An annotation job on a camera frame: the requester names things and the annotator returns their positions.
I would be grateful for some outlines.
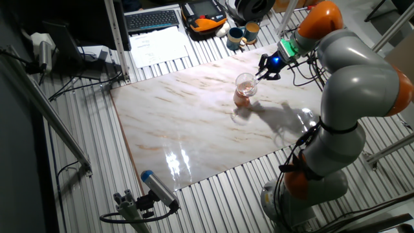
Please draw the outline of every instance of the clear glass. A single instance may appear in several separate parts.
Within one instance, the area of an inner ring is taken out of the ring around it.
[[[257,92],[257,83],[253,74],[240,74],[235,80],[237,91],[243,96],[254,96]]]
[[[236,90],[234,91],[234,103],[237,108],[233,110],[232,120],[239,125],[245,125],[250,118],[251,106],[249,97],[254,96],[257,92],[257,81],[253,74],[240,74],[235,80]]]

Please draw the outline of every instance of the papers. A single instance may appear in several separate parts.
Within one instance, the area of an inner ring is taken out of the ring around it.
[[[177,27],[129,38],[137,68],[186,57],[187,37]]]

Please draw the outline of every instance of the mug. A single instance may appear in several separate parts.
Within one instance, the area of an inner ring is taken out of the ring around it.
[[[260,26],[256,22],[248,22],[245,26],[244,38],[246,38],[246,44],[252,45],[257,41],[257,35],[259,34]]]
[[[244,43],[241,43],[242,39],[243,39],[243,30],[237,27],[231,28],[227,34],[226,46],[230,50],[237,50],[240,47],[243,47],[245,45]]]
[[[244,45],[252,45],[257,41],[259,31],[260,26],[255,22],[248,22],[246,26],[241,28],[231,28],[227,34],[226,45],[230,50],[237,50]]]

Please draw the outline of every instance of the marble surface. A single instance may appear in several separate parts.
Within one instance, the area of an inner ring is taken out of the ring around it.
[[[250,109],[233,101],[237,76],[254,74],[260,56],[275,50],[269,45],[111,90],[138,174],[153,170],[176,190],[293,144],[318,121],[315,83],[294,87],[293,73],[283,69],[280,80],[258,84]],[[310,76],[307,65],[302,71]]]

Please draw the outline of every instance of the screen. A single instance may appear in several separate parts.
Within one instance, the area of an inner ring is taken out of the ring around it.
[[[197,15],[216,16],[218,9],[211,1],[202,1],[200,3],[193,3],[194,12]]]

